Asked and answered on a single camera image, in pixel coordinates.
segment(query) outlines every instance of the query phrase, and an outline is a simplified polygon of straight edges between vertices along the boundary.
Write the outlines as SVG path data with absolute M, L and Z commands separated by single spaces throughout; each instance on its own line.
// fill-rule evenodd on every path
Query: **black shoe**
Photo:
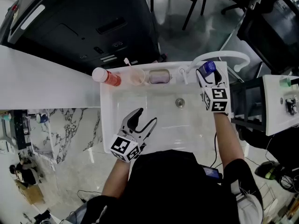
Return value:
M 245 139 L 243 138 L 243 136 L 242 136 L 242 129 L 243 129 L 243 128 L 244 128 L 244 127 L 241 126 L 241 125 L 235 125 L 235 129 L 237 130 L 237 132 L 238 132 L 238 134 L 239 134 L 239 139 L 242 140 L 242 141 L 245 140 Z

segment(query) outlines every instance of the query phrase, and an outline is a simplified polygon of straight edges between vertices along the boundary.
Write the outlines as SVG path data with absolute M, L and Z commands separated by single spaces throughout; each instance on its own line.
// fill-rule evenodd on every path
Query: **forearm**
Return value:
M 128 182 L 130 163 L 117 160 L 103 188 L 102 195 L 119 198 Z
M 235 159 L 244 159 L 244 153 L 228 117 L 222 113 L 214 113 L 214 120 L 219 154 L 225 168 Z

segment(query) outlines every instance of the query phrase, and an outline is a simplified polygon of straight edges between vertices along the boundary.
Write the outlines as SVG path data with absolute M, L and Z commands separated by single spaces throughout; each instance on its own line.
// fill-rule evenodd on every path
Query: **white marker cube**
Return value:
M 228 113 L 228 88 L 202 88 L 202 92 L 207 110 Z
M 131 162 L 131 160 L 141 152 L 137 142 L 116 134 L 113 135 L 111 140 L 110 151 L 115 157 L 125 162 Z

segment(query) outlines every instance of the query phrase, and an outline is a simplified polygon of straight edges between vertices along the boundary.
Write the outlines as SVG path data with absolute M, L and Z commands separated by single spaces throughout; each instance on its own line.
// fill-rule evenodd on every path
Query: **sink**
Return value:
M 143 64 L 136 67 L 146 73 L 151 69 L 166 68 L 172 74 L 169 84 L 152 84 L 133 87 L 124 82 L 113 87 L 100 85 L 103 143 L 106 153 L 110 153 L 109 144 L 113 134 L 118 133 L 121 122 L 130 112 L 143 108 L 137 130 L 141 130 L 152 118 L 157 117 L 157 125 L 145 140 L 147 146 L 142 154 L 176 149 L 187 152 L 213 150 L 215 124 L 213 114 L 206 111 L 201 98 L 201 88 L 197 83 L 195 69 L 189 73 L 189 85 L 176 78 L 178 67 L 190 62 Z M 216 62 L 223 72 L 225 62 Z M 128 67 L 111 69 L 120 75 Z M 176 100 L 183 99 L 183 107 Z

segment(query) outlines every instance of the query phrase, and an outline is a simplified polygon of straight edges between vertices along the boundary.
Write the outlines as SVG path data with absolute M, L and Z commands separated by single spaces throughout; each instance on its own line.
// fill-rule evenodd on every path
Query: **sink drain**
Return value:
M 185 105 L 185 101 L 184 101 L 182 98 L 178 98 L 178 99 L 176 100 L 176 106 L 177 106 L 178 108 L 183 108 L 184 105 Z

